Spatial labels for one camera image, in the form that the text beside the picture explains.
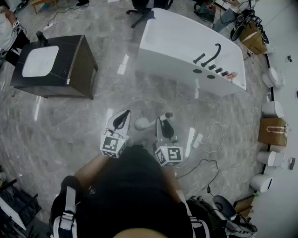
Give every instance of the black shoe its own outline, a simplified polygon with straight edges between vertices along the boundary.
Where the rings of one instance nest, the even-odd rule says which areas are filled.
[[[79,3],[77,3],[76,5],[77,5],[78,7],[80,7],[80,6],[83,6],[83,5],[88,4],[88,3],[89,3],[89,1],[84,1],[84,2],[79,2]]]

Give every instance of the cardboard box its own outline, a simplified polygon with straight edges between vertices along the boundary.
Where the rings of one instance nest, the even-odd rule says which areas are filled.
[[[267,51],[266,45],[263,43],[263,38],[260,30],[256,27],[255,22],[250,22],[240,35],[240,41],[255,55]]]
[[[287,123],[282,118],[262,118],[260,123],[258,142],[269,145],[287,146],[287,137],[284,134],[273,133],[272,131],[281,132],[282,129],[270,128],[269,126],[285,127]]]

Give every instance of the white sink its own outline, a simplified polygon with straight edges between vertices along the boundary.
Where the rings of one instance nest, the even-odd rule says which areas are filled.
[[[58,46],[42,47],[32,50],[25,61],[23,77],[43,77],[48,75],[54,65]]]

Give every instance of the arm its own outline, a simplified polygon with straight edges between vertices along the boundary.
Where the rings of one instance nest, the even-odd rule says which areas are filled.
[[[173,167],[162,167],[162,172],[168,187],[168,191],[172,198],[175,200],[175,202],[180,203],[181,199],[179,198],[176,191],[182,190],[174,173]]]
[[[17,20],[14,13],[10,11],[6,6],[1,6],[1,10],[4,12],[11,25],[13,25]]]
[[[108,156],[100,154],[74,174],[74,176],[79,180],[84,191],[89,189],[97,174],[105,166],[108,159]]]
[[[238,2],[237,0],[234,0],[234,1],[226,0],[225,2],[230,3],[233,6],[238,6],[240,4],[240,2]]]

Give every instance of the backpack strap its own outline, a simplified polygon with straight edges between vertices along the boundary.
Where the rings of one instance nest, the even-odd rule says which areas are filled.
[[[54,238],[77,238],[77,223],[75,220],[75,190],[67,187],[65,210],[62,216],[54,221]]]

